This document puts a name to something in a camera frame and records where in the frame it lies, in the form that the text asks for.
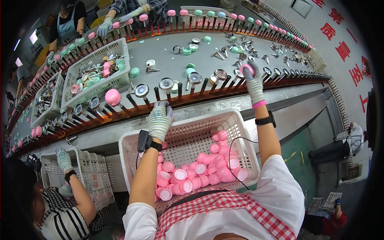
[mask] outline glove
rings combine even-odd
[[[58,190],[63,197],[73,197],[72,188],[69,185],[61,186]]]
[[[139,7],[136,10],[130,12],[129,14],[122,16],[119,19],[119,22],[120,22],[120,24],[124,24],[129,19],[136,17],[136,16],[139,16],[140,14],[143,14],[143,13],[144,13],[144,9],[142,7]]]
[[[57,164],[63,170],[64,174],[68,170],[73,170],[70,155],[61,147],[56,148]]]
[[[107,36],[108,31],[110,31],[111,29],[112,29],[112,18],[106,17],[104,19],[104,22],[97,29],[96,34],[105,38]]]
[[[55,52],[52,50],[50,51],[50,53],[47,55],[47,58],[45,59],[45,65],[46,66],[49,66],[51,64],[51,61],[52,61],[52,58],[53,58],[53,55],[55,54]]]
[[[147,119],[149,136],[164,142],[167,131],[172,123],[172,108],[168,101],[158,101]]]
[[[243,74],[245,76],[245,80],[247,81],[247,90],[251,96],[252,105],[255,105],[256,103],[265,100],[263,93],[263,80],[258,67],[251,61],[248,61],[248,64],[255,71],[255,77],[252,76],[251,71],[248,68],[243,68]]]

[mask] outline hair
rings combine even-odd
[[[26,218],[33,222],[32,204],[36,197],[34,187],[37,182],[35,171],[15,157],[10,157],[7,160],[9,161],[9,175],[13,184],[14,197]]]

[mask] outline striped shirt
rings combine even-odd
[[[146,0],[149,4],[151,11],[148,15],[147,26],[159,21],[159,24],[165,20],[166,24],[169,24],[169,17],[167,12],[169,10],[168,0]],[[109,10],[115,10],[117,15],[124,13],[129,14],[130,12],[138,9],[140,4],[137,0],[115,0],[114,3],[110,6]],[[137,28],[144,27],[143,22],[139,20],[139,16],[133,18],[133,26]]]
[[[17,68],[16,76],[17,81],[19,82],[22,78],[27,78],[31,75],[31,72],[24,65]]]

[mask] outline worker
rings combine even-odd
[[[310,151],[308,157],[314,165],[342,161],[346,157],[356,156],[367,140],[367,131],[363,131],[359,125],[351,122],[348,128],[348,136],[345,139],[331,142],[324,147]]]
[[[11,68],[11,78],[9,80],[13,81],[15,78],[17,78],[18,81],[15,100],[16,105],[22,91],[27,88],[29,82],[33,80],[33,75],[28,70],[28,68],[26,68],[24,65],[21,65],[18,68]]]
[[[52,58],[57,50],[57,39],[60,37],[62,44],[81,38],[89,30],[85,24],[87,17],[85,5],[76,0],[61,0],[61,11],[53,20],[50,28],[50,45],[47,59]]]
[[[158,218],[155,210],[158,145],[164,142],[172,122],[169,103],[158,101],[147,119],[149,136],[156,144],[144,151],[133,177],[123,216],[125,239],[296,239],[304,219],[305,198],[281,156],[272,116],[266,107],[261,74],[256,65],[249,64],[255,78],[247,68],[244,76],[255,110],[262,165],[257,189],[244,194],[215,186],[196,190],[184,199],[170,201]]]
[[[116,203],[96,212],[92,198],[74,171],[70,155],[58,148],[56,156],[68,185],[42,190],[34,170],[19,159],[11,159],[16,165],[15,197],[38,232],[47,240],[78,240],[88,238],[104,227],[122,223]],[[73,206],[64,197],[74,197],[77,205]]]
[[[119,19],[120,23],[124,24],[133,18],[134,29],[144,27],[144,24],[139,20],[139,16],[144,13],[148,14],[146,26],[155,26],[157,21],[165,21],[165,24],[168,25],[168,10],[168,0],[115,0],[109,7],[104,23],[99,26],[96,33],[106,37],[108,31],[112,29],[113,18],[123,12],[127,13],[127,15]]]
[[[335,237],[341,232],[347,222],[347,215],[341,211],[340,198],[335,201],[335,212],[330,214],[326,211],[308,212],[305,214],[303,228],[313,235],[323,234]]]

